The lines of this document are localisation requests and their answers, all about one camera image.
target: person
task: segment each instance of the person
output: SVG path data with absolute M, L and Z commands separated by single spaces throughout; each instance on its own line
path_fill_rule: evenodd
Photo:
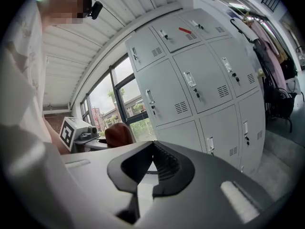
M 49 26 L 79 23 L 91 7 L 92 0 L 28 0 L 1 45 L 0 95 L 11 109 L 0 107 L 0 124 L 19 125 L 52 142 L 61 154 L 69 151 L 42 115 L 47 63 L 42 33 Z

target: person's arm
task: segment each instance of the person's arm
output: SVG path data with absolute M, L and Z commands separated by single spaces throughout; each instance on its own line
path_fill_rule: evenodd
M 66 155 L 69 154 L 70 151 L 65 147 L 65 145 L 61 142 L 59 134 L 52 128 L 52 126 L 49 124 L 49 122 L 47 122 L 47 120 L 43 118 L 44 123 L 46 124 L 46 127 L 50 133 L 51 139 L 52 139 L 52 143 L 57 146 L 59 153 L 61 155 Z

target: brick wall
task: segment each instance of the brick wall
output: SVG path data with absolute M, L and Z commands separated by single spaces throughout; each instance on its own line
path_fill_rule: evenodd
M 60 113 L 60 114 L 45 114 L 44 118 L 52 128 L 59 134 L 61 131 L 61 124 L 65 117 L 71 117 L 71 113 Z

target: ceiling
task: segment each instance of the ceiling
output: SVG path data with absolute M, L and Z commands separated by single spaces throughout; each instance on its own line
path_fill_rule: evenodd
M 122 28 L 134 19 L 176 0 L 98 0 L 103 9 L 96 20 L 52 26 L 43 35 L 48 58 L 43 105 L 64 106 L 91 60 Z

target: locker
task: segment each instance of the locker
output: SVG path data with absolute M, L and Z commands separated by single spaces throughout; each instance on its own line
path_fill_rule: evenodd
M 176 16 L 168 16 L 161 21 L 155 22 L 152 27 L 159 34 L 170 52 L 177 51 L 201 41 L 201 39 L 193 33 L 194 29 L 191 29 Z M 179 28 L 186 29 L 191 33 L 182 31 Z
M 201 9 L 185 12 L 180 14 L 180 16 L 188 21 L 191 28 L 200 33 L 206 40 L 229 35 L 221 23 Z
M 237 167 L 239 152 L 238 122 L 235 105 L 200 118 L 206 149 Z
M 137 71 L 165 56 L 165 53 L 149 28 L 143 28 L 127 41 Z
M 228 38 L 209 44 L 221 59 L 237 97 L 258 86 L 256 74 L 247 54 L 235 39 Z
M 262 157 L 265 136 L 264 101 L 260 91 L 241 100 L 239 103 L 243 127 L 243 147 L 240 168 L 251 176 L 253 175 Z
M 195 121 L 158 131 L 159 141 L 177 144 L 202 152 Z
M 224 74 L 206 45 L 189 49 L 173 58 L 184 76 L 198 113 L 232 100 Z M 188 82 L 187 74 L 191 74 L 196 86 Z
M 140 71 L 138 79 L 146 93 L 149 103 L 147 108 L 156 126 L 192 115 L 179 79 L 168 59 Z

